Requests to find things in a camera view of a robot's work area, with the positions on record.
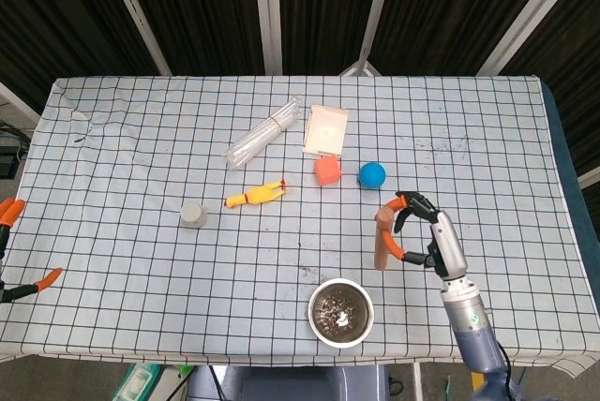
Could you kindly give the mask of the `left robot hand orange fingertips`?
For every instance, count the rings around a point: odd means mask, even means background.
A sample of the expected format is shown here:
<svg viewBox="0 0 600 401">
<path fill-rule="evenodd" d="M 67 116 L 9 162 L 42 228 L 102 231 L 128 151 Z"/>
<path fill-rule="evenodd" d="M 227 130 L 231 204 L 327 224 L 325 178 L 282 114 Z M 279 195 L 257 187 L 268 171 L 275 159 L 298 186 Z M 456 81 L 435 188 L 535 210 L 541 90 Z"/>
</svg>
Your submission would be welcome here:
<svg viewBox="0 0 600 401">
<path fill-rule="evenodd" d="M 1 202 L 1 260 L 4 259 L 10 229 L 19 218 L 25 206 L 24 200 L 8 198 Z M 43 279 L 33 283 L 20 285 L 13 289 L 6 289 L 4 281 L 1 281 L 1 303 L 10 304 L 21 298 L 36 294 L 48 288 L 63 272 L 62 268 L 55 268 Z"/>
</svg>

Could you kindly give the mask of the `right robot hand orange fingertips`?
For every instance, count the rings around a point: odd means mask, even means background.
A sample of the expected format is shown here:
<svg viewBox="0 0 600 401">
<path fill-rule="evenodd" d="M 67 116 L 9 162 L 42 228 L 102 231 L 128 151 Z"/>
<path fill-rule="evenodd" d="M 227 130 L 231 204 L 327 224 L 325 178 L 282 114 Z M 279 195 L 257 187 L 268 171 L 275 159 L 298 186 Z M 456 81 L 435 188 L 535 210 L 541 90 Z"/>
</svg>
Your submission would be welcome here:
<svg viewBox="0 0 600 401">
<path fill-rule="evenodd" d="M 378 222 L 381 249 L 398 260 L 433 268 L 444 281 L 466 276 L 468 264 L 450 217 L 424 195 L 415 191 L 398 191 L 396 197 L 387 202 L 379 213 L 382 214 Z M 394 233 L 401 231 L 411 215 L 429 224 L 432 239 L 427 246 L 427 254 L 406 251 L 393 237 Z"/>
</svg>

